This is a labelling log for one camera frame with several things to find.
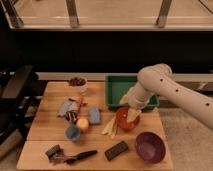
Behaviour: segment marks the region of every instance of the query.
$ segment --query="purple bowl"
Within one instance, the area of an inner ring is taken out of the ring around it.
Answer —
[[[140,158],[147,163],[159,163],[166,154],[163,140],[152,132],[142,132],[135,140],[135,149]]]

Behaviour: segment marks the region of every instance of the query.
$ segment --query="green tray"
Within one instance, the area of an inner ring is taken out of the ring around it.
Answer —
[[[119,104],[120,99],[127,93],[130,87],[137,82],[136,76],[106,76],[105,90],[106,90],[106,105],[109,109],[118,109],[128,104]],[[156,95],[152,96],[149,104],[145,109],[153,109],[159,106],[159,101]]]

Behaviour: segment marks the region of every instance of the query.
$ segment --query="handle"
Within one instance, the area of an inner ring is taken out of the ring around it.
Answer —
[[[96,154],[97,152],[98,152],[97,150],[92,150],[92,151],[86,151],[86,152],[83,152],[83,153],[79,153],[77,155],[77,160],[81,160],[81,159],[87,158],[89,156],[92,156],[92,155]]]

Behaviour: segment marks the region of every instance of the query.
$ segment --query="small bowl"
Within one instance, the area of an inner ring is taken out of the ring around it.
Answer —
[[[135,149],[140,158],[147,163],[159,163],[166,155],[163,140],[152,132],[143,132],[136,137]]]
[[[134,121],[127,122],[128,110],[129,110],[129,107],[121,107],[116,112],[116,123],[118,124],[120,128],[122,128],[125,131],[130,131],[134,129],[140,121],[140,117],[137,116]]]
[[[87,79],[83,77],[72,77],[68,81],[69,86],[72,86],[77,92],[85,93],[87,91]]]
[[[77,142],[81,136],[81,130],[78,126],[72,124],[70,127],[66,130],[66,136],[69,138],[72,142]]]

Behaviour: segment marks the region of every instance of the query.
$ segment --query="blue sponge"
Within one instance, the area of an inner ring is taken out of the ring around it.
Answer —
[[[100,118],[100,109],[98,107],[92,107],[89,110],[89,123],[94,124],[100,124],[101,118]]]

